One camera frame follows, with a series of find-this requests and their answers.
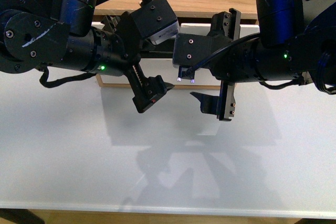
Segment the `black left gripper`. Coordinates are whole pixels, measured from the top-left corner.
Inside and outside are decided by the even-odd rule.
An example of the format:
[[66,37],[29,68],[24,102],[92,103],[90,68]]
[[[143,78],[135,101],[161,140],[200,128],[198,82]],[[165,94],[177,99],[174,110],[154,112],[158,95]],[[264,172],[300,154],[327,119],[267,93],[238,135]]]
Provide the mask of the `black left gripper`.
[[137,30],[131,13],[120,16],[105,15],[101,21],[107,33],[110,53],[102,60],[106,67],[102,74],[120,77],[125,74],[134,93],[133,103],[139,113],[144,113],[158,102],[174,85],[164,82],[160,75],[146,77],[139,65],[144,39]]

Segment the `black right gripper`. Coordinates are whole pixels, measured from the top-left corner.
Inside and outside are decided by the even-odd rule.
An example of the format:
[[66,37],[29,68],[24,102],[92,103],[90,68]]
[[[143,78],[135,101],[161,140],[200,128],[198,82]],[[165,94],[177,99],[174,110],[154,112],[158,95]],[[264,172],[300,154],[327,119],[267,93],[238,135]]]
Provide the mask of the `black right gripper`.
[[240,21],[241,12],[234,8],[213,15],[208,35],[213,38],[212,53],[221,52],[208,63],[208,67],[212,75],[222,81],[219,96],[190,93],[199,100],[203,114],[215,115],[219,121],[231,121],[235,115],[234,83],[260,81],[256,63],[260,34],[241,37]]

